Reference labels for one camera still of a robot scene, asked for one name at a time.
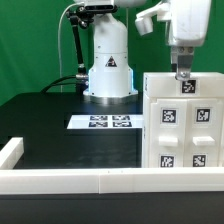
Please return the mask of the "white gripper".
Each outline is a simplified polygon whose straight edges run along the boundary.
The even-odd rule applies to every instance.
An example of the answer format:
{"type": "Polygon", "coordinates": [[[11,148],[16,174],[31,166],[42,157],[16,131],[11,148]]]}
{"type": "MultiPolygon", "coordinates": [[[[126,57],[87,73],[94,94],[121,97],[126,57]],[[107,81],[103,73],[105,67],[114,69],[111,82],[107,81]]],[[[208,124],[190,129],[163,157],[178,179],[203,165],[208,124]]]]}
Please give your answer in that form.
{"type": "Polygon", "coordinates": [[[194,48],[204,44],[212,0],[170,0],[167,42],[171,69],[178,81],[190,79],[194,48]]]}

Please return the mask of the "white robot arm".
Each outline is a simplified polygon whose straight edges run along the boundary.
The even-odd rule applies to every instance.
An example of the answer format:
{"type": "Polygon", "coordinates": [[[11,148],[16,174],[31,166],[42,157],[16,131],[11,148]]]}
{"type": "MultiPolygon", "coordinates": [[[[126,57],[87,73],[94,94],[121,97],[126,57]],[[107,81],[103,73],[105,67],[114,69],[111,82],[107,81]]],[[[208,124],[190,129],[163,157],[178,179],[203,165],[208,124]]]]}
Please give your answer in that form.
{"type": "MultiPolygon", "coordinates": [[[[133,70],[128,65],[127,27],[113,14],[120,8],[138,7],[146,0],[73,0],[79,5],[76,15],[84,28],[93,26],[94,63],[88,72],[86,99],[102,104],[117,104],[137,97],[133,70]]],[[[153,31],[152,18],[166,24],[166,42],[171,47],[175,78],[191,76],[194,49],[204,44],[212,0],[160,0],[136,15],[140,35],[153,31]]]]}

